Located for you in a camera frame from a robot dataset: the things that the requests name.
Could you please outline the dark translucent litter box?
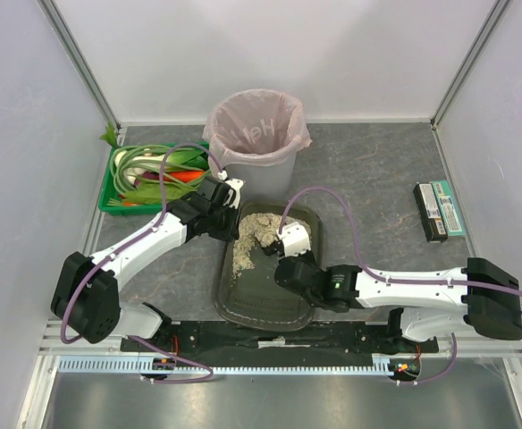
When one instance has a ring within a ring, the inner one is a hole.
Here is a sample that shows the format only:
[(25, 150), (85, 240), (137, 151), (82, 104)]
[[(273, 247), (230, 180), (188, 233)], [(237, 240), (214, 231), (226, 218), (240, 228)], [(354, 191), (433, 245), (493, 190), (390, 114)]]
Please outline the dark translucent litter box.
[[(243, 204), (240, 221), (254, 213), (282, 215), (284, 200), (258, 199)], [(274, 273), (278, 256), (266, 256), (261, 247), (255, 247), (252, 259), (255, 268), (241, 277), (232, 274), (234, 241), (227, 245), (219, 285), (214, 292), (218, 314), (233, 323), (262, 331), (293, 332), (313, 321), (315, 309), (302, 297), (278, 286)]]

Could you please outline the black slotted litter scoop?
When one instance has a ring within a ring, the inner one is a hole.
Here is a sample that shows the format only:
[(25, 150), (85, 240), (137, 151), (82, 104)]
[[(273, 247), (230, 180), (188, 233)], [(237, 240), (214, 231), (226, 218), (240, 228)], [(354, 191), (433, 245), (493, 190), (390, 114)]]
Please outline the black slotted litter scoop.
[(266, 256), (279, 256), (282, 253), (282, 246), (278, 242), (273, 242), (268, 246), (262, 246), (261, 249)]

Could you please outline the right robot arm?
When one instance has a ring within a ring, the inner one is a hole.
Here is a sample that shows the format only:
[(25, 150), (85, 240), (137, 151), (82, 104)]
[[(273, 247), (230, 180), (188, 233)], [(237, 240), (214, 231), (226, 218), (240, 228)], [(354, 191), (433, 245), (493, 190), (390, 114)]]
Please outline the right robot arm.
[(357, 265), (322, 269), (306, 253), (282, 258), (274, 280), (309, 305), (335, 313), (389, 307), (390, 339), (420, 343), (475, 332), (492, 340), (522, 340), (518, 280), (480, 257), (448, 270), (386, 272)]

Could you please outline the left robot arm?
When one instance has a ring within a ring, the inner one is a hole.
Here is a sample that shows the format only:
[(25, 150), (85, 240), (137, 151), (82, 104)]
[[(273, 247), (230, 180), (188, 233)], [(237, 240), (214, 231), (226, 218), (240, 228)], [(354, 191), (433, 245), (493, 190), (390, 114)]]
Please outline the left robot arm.
[(198, 189), (167, 203), (148, 224), (125, 239), (91, 256), (74, 252), (63, 262), (51, 301), (61, 329), (91, 344), (109, 336), (155, 336), (170, 323), (148, 304), (121, 301), (122, 288), (160, 256), (196, 236), (231, 242), (238, 237), (240, 179), (208, 176)]

